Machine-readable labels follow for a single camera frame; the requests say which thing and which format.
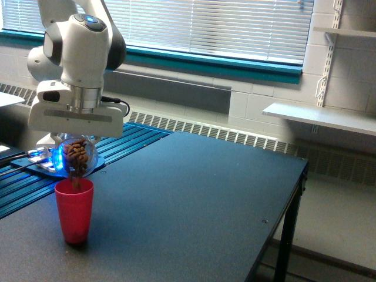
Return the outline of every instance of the table leg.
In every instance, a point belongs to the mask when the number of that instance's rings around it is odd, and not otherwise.
[[[284,282],[286,278],[288,259],[290,257],[291,246],[293,245],[295,225],[298,217],[300,197],[301,192],[303,191],[302,181],[298,185],[298,191],[295,193],[295,196],[291,201],[290,206],[288,207],[286,214],[284,216],[276,272],[274,273],[274,282]]]

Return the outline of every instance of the clear glass jar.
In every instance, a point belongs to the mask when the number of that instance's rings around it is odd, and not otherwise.
[[[87,161],[84,162],[86,167],[81,166],[83,171],[79,174],[81,177],[85,177],[92,173],[98,162],[98,151],[96,150],[95,145],[90,141],[90,138],[84,135],[69,134],[62,134],[59,137],[63,141],[57,148],[55,148],[52,154],[52,163],[56,172],[63,177],[69,177],[70,174],[77,174],[75,171],[77,166],[75,166],[75,164],[77,164],[79,157],[77,157],[77,160],[72,160],[75,159],[75,157],[70,156],[72,155],[71,153],[67,153],[67,147],[72,147],[74,143],[81,142],[79,143],[80,147],[83,147],[85,150],[82,155],[87,156],[85,157]]]

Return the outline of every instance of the shelf bracket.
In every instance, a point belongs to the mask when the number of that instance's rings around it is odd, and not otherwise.
[[[332,28],[339,28],[341,13],[342,13],[342,5],[343,5],[343,0],[333,1],[333,9],[335,10],[335,17],[333,20]],[[325,37],[328,40],[327,57],[325,60],[324,73],[317,82],[317,88],[316,88],[316,93],[315,93],[318,107],[324,106],[325,94],[327,92],[327,86],[328,86],[328,81],[330,77],[331,63],[333,59],[335,43],[337,41],[336,35],[330,35],[326,32]]]

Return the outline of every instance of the white table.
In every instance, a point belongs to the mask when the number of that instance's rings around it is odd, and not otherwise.
[[[24,99],[21,97],[0,92],[0,107],[22,103],[23,101]]]

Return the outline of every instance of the glass bowl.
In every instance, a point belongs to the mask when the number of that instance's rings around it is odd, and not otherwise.
[[[88,136],[63,135],[62,143],[52,154],[56,172],[63,177],[85,177],[98,162],[98,151]]]

